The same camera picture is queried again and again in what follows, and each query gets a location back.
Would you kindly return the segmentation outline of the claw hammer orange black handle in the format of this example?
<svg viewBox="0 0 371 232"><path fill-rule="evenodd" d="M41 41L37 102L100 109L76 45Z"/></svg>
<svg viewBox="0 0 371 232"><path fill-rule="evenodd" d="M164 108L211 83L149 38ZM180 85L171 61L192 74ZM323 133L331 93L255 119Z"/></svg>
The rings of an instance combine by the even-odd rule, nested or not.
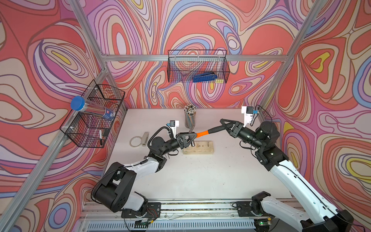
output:
<svg viewBox="0 0 371 232"><path fill-rule="evenodd" d="M202 137L202 136L205 136L205 135L208 135L208 134L217 133L217 132L220 132L220 131L223 131L223 130L225 130L224 126L217 126L217 127L211 128L209 130L197 133L197 137Z"/></svg>

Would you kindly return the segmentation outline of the wooden block with nails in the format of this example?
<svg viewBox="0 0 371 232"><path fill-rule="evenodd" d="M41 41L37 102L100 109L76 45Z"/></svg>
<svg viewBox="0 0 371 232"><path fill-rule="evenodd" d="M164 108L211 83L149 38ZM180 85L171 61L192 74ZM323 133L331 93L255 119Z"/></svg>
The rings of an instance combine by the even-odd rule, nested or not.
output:
<svg viewBox="0 0 371 232"><path fill-rule="evenodd" d="M182 150L185 155L212 155L214 144L212 141L195 141L195 146L189 146Z"/></svg>

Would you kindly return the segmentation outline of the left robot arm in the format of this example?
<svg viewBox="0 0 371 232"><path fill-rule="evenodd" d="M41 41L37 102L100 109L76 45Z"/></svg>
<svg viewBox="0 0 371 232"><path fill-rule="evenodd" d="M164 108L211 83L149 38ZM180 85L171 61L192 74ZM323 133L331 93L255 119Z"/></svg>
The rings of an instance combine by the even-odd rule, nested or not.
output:
<svg viewBox="0 0 371 232"><path fill-rule="evenodd" d="M147 144L149 154L134 164L112 163L94 186L91 199L114 213L130 210L136 216L143 217L148 212L148 199L132 190L134 182L159 172L166 164L166 154L189 147L196 137L194 132L171 135L168 141L152 136Z"/></svg>

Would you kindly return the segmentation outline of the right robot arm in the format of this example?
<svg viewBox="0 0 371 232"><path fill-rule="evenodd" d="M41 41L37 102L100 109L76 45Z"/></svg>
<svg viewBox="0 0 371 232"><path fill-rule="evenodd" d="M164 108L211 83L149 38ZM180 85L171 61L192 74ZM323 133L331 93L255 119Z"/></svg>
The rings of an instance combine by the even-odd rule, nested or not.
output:
<svg viewBox="0 0 371 232"><path fill-rule="evenodd" d="M255 156L265 169L278 178L304 208L297 210L262 191L252 196L250 212L265 213L279 218L299 232L348 232L354 222L347 210L339 210L326 200L296 169L288 156L276 146L280 133L271 121L265 121L256 130L243 123L221 119L228 134L256 148Z"/></svg>

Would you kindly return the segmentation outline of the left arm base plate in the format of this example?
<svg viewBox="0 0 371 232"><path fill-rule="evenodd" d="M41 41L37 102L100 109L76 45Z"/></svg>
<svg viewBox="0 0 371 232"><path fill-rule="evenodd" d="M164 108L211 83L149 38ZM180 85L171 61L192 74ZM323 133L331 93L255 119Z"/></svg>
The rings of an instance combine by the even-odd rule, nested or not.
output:
<svg viewBox="0 0 371 232"><path fill-rule="evenodd" d="M123 209L121 211L122 218L149 218L156 219L161 215L161 202L145 203L138 211L132 209Z"/></svg>

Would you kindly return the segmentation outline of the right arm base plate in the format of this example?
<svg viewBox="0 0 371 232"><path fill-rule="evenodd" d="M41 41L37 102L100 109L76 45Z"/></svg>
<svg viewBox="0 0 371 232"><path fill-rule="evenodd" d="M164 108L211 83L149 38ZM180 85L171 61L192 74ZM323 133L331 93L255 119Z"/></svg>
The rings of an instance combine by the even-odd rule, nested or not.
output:
<svg viewBox="0 0 371 232"><path fill-rule="evenodd" d="M232 203L232 207L237 210L239 217L275 218L262 210L255 211L252 201L237 201Z"/></svg>

